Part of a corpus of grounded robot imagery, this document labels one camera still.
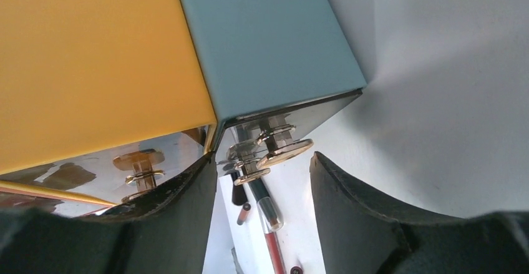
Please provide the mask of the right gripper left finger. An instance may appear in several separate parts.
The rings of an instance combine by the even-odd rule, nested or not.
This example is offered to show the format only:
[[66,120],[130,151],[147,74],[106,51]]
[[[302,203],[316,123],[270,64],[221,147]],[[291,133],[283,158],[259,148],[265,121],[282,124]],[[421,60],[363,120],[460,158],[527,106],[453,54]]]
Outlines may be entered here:
[[215,155],[102,215],[1,210],[2,273],[201,273],[216,193]]

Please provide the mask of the orange three-drawer organizer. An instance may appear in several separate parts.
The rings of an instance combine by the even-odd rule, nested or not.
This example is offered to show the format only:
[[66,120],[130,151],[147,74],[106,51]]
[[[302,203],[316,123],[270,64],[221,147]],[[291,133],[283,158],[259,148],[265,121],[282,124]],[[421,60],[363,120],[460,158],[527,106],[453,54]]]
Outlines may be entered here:
[[328,0],[1,0],[1,175],[365,86]]

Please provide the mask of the red lipstick black cap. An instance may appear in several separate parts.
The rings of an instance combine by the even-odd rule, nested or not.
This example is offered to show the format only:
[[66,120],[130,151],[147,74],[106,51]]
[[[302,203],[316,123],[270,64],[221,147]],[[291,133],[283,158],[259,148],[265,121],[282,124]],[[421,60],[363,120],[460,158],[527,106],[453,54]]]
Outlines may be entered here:
[[289,274],[303,274],[303,269],[300,266],[291,267]]

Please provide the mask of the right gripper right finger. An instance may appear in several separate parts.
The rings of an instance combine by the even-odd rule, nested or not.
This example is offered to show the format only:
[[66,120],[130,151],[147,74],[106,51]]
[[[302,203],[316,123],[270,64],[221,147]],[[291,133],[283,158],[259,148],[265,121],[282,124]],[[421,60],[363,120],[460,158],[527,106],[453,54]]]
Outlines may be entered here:
[[353,177],[320,152],[309,172],[327,273],[528,272],[527,212],[431,212]]

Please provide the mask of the clear drawer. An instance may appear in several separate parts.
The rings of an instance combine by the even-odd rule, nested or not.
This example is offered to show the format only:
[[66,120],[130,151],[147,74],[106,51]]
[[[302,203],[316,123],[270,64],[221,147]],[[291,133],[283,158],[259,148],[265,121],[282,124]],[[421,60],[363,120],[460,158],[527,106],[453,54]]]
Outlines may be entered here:
[[216,145],[218,173],[239,171],[238,185],[268,174],[310,149],[308,134],[361,95],[356,89],[228,121]]
[[207,127],[1,175],[1,208],[101,214],[181,174],[204,153]]

